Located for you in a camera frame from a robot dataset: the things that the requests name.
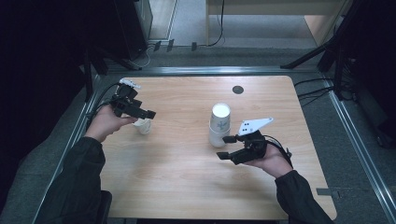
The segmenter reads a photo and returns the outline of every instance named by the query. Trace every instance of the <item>background desk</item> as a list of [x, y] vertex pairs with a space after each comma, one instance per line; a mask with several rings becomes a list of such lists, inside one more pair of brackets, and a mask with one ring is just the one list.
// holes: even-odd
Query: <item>background desk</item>
[[[224, 15], [305, 15], [306, 23], [321, 45], [352, 0], [226, 0]], [[206, 0], [206, 44], [209, 15], [221, 15], [221, 0]]]
[[[293, 153], [294, 168], [311, 184], [318, 203], [336, 217], [318, 155], [289, 77], [134, 77], [137, 100], [157, 112], [152, 132], [127, 125], [104, 142], [102, 188], [111, 191], [111, 217], [286, 219], [276, 200], [274, 178], [263, 170], [221, 161], [208, 143], [211, 108], [232, 110], [231, 133], [243, 119], [273, 117], [261, 129]], [[242, 94], [233, 93], [239, 85]]]

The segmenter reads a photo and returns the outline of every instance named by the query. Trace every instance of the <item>paper cup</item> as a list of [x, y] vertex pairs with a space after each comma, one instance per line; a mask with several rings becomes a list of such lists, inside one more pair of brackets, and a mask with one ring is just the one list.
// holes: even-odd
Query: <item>paper cup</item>
[[216, 133], [225, 133], [230, 129], [231, 109], [228, 105], [220, 103], [212, 108], [210, 128]]
[[230, 135], [230, 130], [231, 130], [231, 128], [228, 129], [224, 133], [217, 133], [213, 129], [211, 129], [210, 126], [209, 126], [209, 143], [213, 147], [224, 147], [225, 143], [222, 140], [222, 138], [225, 137], [225, 136], [229, 136]]
[[138, 119], [134, 126], [141, 134], [148, 134], [151, 130], [151, 119]]

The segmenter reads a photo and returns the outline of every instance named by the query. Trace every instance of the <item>table top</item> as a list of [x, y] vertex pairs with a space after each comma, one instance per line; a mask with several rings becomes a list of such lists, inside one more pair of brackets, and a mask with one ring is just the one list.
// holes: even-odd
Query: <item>table top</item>
[[[133, 125], [103, 143], [102, 189], [113, 194], [110, 217], [188, 219], [286, 219], [276, 200], [275, 179], [263, 170], [221, 161], [216, 152], [234, 152], [208, 142], [212, 106], [231, 108], [231, 134], [244, 119], [274, 118], [261, 133], [292, 153], [294, 169], [311, 185], [331, 218], [331, 196], [317, 194], [327, 183], [291, 79], [273, 77], [133, 77], [142, 86], [136, 100], [157, 112], [148, 135]], [[233, 92], [234, 86], [244, 89]]]

